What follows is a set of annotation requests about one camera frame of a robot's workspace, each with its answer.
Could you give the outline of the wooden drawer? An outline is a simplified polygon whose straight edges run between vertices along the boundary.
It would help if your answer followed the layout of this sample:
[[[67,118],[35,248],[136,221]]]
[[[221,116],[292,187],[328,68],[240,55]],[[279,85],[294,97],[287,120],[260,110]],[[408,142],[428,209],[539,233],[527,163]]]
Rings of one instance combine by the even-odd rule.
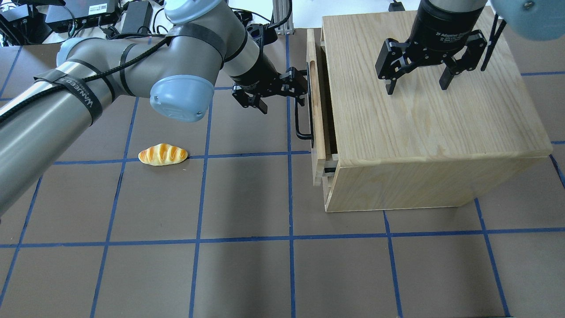
[[[311,133],[313,185],[327,183],[335,174],[338,149],[331,106],[331,89],[325,43],[309,29],[305,36],[305,66],[309,84],[308,106]]]

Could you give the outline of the wooden drawer cabinet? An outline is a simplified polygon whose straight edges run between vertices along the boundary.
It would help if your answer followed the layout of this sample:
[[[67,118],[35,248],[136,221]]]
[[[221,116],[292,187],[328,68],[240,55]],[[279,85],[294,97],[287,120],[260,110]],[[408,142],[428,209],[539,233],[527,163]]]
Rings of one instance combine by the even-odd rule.
[[[323,17],[337,148],[327,212],[460,207],[553,150],[504,36],[485,71],[444,91],[443,66],[418,68],[389,96],[377,56],[386,38],[408,37],[415,16]]]

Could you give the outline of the toy bread roll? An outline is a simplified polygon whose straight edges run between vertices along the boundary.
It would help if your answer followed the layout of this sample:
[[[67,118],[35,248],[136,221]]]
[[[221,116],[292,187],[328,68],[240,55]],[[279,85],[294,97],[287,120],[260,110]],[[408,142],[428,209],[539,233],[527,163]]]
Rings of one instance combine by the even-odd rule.
[[[188,157],[187,150],[164,143],[151,146],[138,154],[141,163],[156,167],[178,164]]]

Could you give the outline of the black power brick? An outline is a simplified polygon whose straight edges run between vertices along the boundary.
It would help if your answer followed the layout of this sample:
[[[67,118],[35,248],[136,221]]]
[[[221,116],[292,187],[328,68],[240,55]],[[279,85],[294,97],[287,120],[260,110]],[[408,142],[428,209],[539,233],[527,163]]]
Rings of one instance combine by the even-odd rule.
[[[153,6],[147,0],[129,1],[122,6],[125,16],[121,34],[149,34]]]

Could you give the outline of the aluminium frame post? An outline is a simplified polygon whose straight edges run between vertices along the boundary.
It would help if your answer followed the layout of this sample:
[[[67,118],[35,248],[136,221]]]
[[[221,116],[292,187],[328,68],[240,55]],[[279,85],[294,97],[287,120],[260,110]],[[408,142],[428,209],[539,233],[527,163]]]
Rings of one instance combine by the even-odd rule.
[[[293,1],[273,0],[272,5],[272,28],[280,35],[294,34]]]

